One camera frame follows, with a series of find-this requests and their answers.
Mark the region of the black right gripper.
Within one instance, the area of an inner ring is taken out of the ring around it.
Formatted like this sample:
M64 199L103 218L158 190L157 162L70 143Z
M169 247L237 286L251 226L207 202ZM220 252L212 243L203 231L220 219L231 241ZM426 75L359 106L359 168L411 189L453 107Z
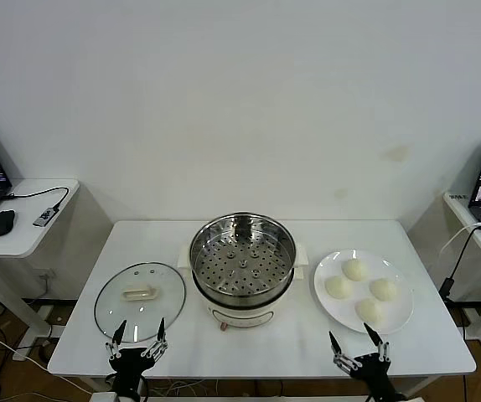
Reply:
M377 347L378 353L366 354L352 359L343 353L338 340L329 331L328 335L334 353L333 362L343 372L349 373L351 378L357 379L367 386L369 400L395 401L396 390L387 376L390 363L386 360L390 359L390 344L384 342L379 333L366 322L364 327L372 343Z

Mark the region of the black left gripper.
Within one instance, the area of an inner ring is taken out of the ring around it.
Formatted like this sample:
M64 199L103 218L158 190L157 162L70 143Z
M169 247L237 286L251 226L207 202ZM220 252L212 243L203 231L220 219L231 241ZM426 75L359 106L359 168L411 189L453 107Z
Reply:
M109 364L114 370L111 390L118 397L139 398L139 384L142 373L153 367L153 357L162 357L168 349L166 340L165 318L161 319L155 342L144 349L121 349L127 321L124 320L113 333L110 342L106 342Z

